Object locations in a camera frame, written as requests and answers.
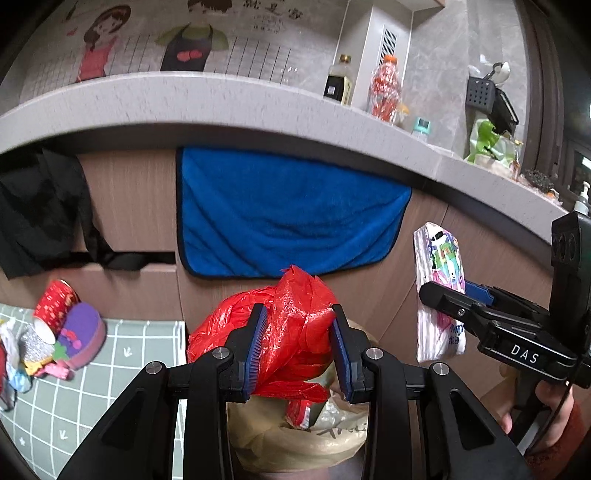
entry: soy sauce bottle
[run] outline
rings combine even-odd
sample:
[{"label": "soy sauce bottle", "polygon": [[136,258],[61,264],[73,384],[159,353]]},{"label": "soy sauce bottle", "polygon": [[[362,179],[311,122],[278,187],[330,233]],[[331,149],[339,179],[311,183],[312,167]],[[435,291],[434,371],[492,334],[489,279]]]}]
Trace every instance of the soy sauce bottle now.
[{"label": "soy sauce bottle", "polygon": [[341,55],[339,62],[329,69],[329,77],[324,87],[324,96],[338,101],[342,105],[350,105],[353,92],[351,72],[351,55]]}]

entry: purple foam toy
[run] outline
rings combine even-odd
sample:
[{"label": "purple foam toy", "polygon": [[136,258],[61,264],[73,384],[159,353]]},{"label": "purple foam toy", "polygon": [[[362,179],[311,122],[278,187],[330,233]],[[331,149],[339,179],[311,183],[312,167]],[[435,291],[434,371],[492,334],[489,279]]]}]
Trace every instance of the purple foam toy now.
[{"label": "purple foam toy", "polygon": [[68,312],[53,359],[61,367],[78,370],[92,361],[105,338],[105,322],[99,312],[87,303],[78,303]]}]

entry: plastic bottle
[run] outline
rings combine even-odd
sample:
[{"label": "plastic bottle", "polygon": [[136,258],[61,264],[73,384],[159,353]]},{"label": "plastic bottle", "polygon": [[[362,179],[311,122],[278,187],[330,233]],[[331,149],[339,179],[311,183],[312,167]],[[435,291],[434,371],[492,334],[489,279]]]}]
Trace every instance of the plastic bottle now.
[{"label": "plastic bottle", "polygon": [[586,181],[583,182],[583,191],[579,198],[574,203],[574,212],[582,213],[583,215],[587,215],[589,213],[589,183]]},{"label": "plastic bottle", "polygon": [[384,55],[384,61],[375,69],[369,86],[371,114],[388,123],[394,122],[401,98],[397,64],[398,59],[394,55]]},{"label": "plastic bottle", "polygon": [[351,68],[351,55],[341,55],[339,62],[329,68],[329,77],[326,79],[324,96],[340,102],[342,105],[350,105],[353,92],[353,71]]}]

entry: soap dispenser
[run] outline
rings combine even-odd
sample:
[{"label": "soap dispenser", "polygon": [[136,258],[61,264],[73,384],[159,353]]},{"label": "soap dispenser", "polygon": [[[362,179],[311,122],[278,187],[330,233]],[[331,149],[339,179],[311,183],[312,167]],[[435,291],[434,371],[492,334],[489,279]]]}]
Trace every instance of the soap dispenser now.
[{"label": "soap dispenser", "polygon": [[587,215],[589,213],[589,183],[583,182],[583,191],[577,201],[574,203],[574,212],[582,213]]}]

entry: sleeve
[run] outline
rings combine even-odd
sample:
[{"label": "sleeve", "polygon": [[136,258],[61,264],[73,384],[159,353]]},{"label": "sleeve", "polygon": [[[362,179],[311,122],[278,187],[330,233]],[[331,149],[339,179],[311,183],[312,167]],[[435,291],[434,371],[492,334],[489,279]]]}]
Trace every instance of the sleeve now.
[{"label": "sleeve", "polygon": [[175,37],[175,35],[181,31],[183,27],[174,27],[163,34],[161,34],[157,39],[156,43],[158,45],[166,46],[170,43],[170,41]]},{"label": "sleeve", "polygon": [[227,50],[230,48],[228,44],[228,38],[226,38],[226,34],[221,30],[213,29],[213,38],[212,38],[212,50],[219,51],[219,50]]},{"label": "sleeve", "polygon": [[553,480],[566,467],[585,437],[585,427],[578,403],[573,406],[569,422],[560,440],[551,448],[525,457],[535,480]]}]

